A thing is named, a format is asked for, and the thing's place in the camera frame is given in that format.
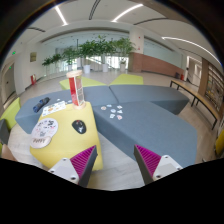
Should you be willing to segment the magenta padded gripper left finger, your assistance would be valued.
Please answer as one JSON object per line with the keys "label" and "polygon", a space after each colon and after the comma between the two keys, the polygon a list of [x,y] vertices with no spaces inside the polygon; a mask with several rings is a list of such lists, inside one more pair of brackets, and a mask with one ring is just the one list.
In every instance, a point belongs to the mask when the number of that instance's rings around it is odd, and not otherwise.
{"label": "magenta padded gripper left finger", "polygon": [[49,172],[81,187],[86,187],[97,156],[97,148],[92,146],[72,158],[62,158]]}

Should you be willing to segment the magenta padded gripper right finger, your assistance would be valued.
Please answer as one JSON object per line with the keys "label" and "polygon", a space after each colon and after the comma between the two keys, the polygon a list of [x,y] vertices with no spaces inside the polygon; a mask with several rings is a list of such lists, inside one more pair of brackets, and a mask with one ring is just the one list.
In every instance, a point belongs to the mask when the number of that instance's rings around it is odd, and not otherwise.
{"label": "magenta padded gripper right finger", "polygon": [[134,156],[145,184],[150,184],[182,169],[169,155],[160,156],[139,145],[134,146]]}

